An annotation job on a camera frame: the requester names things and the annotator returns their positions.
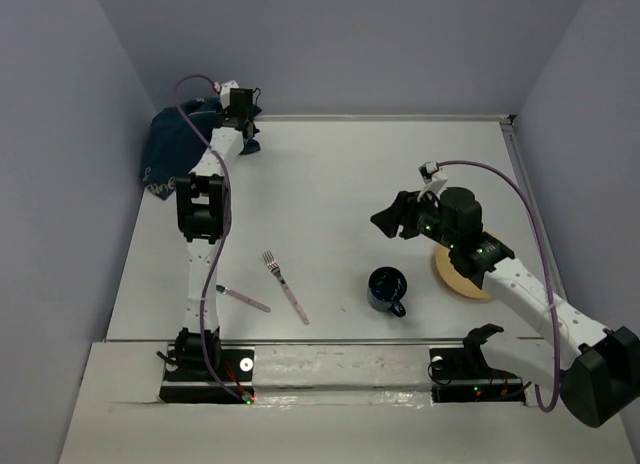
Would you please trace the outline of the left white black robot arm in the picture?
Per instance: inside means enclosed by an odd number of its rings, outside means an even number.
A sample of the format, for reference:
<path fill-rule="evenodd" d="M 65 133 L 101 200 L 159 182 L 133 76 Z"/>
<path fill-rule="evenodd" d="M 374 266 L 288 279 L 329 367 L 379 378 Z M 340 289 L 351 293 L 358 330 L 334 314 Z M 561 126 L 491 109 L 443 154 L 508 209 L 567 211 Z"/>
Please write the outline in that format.
<path fill-rule="evenodd" d="M 195 376 L 209 379 L 221 367 L 220 323 L 215 286 L 221 249 L 230 231 L 229 170 L 256 134 L 254 91 L 235 81 L 215 87 L 222 112 L 215 116 L 211 136 L 199 162 L 176 181 L 178 228 L 188 251 L 185 317 L 174 341 L 173 359 Z"/>

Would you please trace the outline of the pink-handled metal knife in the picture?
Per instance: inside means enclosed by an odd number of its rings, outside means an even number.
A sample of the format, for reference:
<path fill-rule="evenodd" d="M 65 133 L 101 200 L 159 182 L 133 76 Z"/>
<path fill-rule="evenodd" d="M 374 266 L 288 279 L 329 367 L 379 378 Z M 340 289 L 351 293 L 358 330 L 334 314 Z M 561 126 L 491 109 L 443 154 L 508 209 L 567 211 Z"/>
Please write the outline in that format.
<path fill-rule="evenodd" d="M 271 312 L 271 308 L 253 298 L 250 298 L 242 293 L 237 292 L 236 290 L 233 290 L 227 286 L 221 285 L 221 284 L 217 284 L 216 285 L 216 290 L 223 295 L 227 295 L 230 296 L 231 298 L 240 301 L 246 305 L 249 305 L 255 309 L 258 309 L 262 312 L 265 313 L 270 313 Z"/>

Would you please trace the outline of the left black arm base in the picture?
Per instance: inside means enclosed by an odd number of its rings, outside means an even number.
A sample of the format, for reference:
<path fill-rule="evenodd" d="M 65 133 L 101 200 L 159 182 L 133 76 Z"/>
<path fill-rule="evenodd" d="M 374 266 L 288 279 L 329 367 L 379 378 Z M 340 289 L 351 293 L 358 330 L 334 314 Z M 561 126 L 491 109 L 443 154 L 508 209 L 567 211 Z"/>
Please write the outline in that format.
<path fill-rule="evenodd" d="M 164 368 L 159 400 L 167 404 L 236 405 L 255 403 L 253 347 L 223 347 L 220 365 L 215 369 L 222 385 L 210 374 L 202 359 L 195 364 L 177 364 L 172 345 L 157 352 Z"/>

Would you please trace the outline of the yellow round plate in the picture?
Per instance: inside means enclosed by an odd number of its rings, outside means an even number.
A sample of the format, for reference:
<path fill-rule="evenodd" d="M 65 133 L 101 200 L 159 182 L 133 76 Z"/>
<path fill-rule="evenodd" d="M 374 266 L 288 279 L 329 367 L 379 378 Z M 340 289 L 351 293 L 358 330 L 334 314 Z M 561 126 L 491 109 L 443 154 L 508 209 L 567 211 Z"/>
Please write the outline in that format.
<path fill-rule="evenodd" d="M 492 299 L 489 293 L 479 289 L 454 269 L 449 259 L 449 250 L 445 246 L 441 244 L 435 245 L 432 265 L 435 274 L 443 285 L 454 294 L 477 302 L 488 302 Z"/>

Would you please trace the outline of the pink-handled metal fork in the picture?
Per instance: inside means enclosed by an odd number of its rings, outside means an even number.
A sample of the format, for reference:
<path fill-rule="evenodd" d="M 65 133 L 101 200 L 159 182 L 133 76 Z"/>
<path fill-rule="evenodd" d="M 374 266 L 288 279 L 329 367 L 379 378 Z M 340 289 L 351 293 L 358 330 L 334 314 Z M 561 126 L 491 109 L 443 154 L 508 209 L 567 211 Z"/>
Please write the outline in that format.
<path fill-rule="evenodd" d="M 269 251 L 269 250 L 265 251 L 263 253 L 263 260 L 264 260 L 264 263 L 265 263 L 267 269 L 269 270 L 269 272 L 278 280 L 278 282 L 279 282 L 284 294 L 286 295 L 287 299 L 289 300 L 290 304 L 292 305 L 292 307 L 296 311 L 296 313 L 299 316 L 299 318 L 301 319 L 301 321 L 305 325 L 309 325 L 310 321 L 309 321 L 309 318 L 308 318 L 307 314 L 305 313 L 304 309 L 302 308 L 302 306 L 299 303 L 298 299 L 296 298 L 295 294 L 293 293 L 293 291 L 289 287 L 287 281 L 283 277 L 281 269 L 280 269 L 280 266 L 277 263 L 277 261 L 276 261 L 274 255 L 272 254 L 272 252 Z"/>

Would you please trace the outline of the dark blue fish-print cloth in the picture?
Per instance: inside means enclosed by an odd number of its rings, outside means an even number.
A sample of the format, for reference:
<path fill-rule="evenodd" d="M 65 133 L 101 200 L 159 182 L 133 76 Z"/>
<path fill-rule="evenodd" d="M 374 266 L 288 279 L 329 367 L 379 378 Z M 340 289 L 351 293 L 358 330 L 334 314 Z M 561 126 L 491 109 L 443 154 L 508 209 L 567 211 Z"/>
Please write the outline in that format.
<path fill-rule="evenodd" d="M 211 140 L 214 124 L 222 116 L 218 98 L 189 100 L 181 109 L 198 131 Z M 207 146 L 186 123 L 176 106 L 151 121 L 140 161 L 139 178 L 146 191 L 165 201 L 176 190 L 176 179 L 191 173 Z"/>

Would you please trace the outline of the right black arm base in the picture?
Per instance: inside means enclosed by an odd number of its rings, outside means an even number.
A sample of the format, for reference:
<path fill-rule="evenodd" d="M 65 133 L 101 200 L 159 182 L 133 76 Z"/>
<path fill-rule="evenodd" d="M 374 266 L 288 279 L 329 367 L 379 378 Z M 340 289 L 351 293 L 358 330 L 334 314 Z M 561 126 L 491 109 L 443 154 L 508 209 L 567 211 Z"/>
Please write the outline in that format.
<path fill-rule="evenodd" d="M 430 349 L 427 375 L 434 404 L 526 403 L 528 386 L 520 377 L 470 364 L 462 347 Z"/>

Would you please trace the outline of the dark blue patterned mug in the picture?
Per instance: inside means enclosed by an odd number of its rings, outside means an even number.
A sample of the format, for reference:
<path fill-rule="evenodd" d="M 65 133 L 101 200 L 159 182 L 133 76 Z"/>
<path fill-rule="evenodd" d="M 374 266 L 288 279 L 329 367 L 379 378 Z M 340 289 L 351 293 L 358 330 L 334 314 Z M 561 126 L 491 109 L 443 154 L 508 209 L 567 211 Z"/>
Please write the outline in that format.
<path fill-rule="evenodd" d="M 389 266 L 380 267 L 369 276 L 367 301 L 378 312 L 403 318 L 406 315 L 406 309 L 402 299 L 407 290 L 407 280 L 401 271 Z"/>

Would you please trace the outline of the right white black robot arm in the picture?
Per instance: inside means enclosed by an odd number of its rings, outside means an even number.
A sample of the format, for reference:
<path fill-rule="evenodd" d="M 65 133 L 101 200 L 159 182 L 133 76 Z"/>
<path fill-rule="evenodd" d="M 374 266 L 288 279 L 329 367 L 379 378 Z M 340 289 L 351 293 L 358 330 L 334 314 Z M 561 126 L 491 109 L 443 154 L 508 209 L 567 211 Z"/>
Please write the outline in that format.
<path fill-rule="evenodd" d="M 466 188 L 439 196 L 401 191 L 370 221 L 388 238 L 423 235 L 446 247 L 454 269 L 514 311 L 542 337 L 527 348 L 504 335 L 475 342 L 460 352 L 462 368 L 482 376 L 509 370 L 547 389 L 558 389 L 567 410 L 597 428 L 639 397 L 639 338 L 612 329 L 547 293 L 514 252 L 484 230 L 482 207 Z"/>

